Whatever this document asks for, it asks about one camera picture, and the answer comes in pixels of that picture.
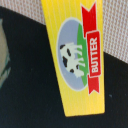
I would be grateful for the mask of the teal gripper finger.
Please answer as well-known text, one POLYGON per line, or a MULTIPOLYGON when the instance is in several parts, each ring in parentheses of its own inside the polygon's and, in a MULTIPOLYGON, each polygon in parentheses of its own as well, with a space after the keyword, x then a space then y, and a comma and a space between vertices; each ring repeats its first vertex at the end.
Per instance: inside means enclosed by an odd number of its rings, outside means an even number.
POLYGON ((9 49, 2 23, 3 20, 0 19, 0 88, 11 71, 9 49))

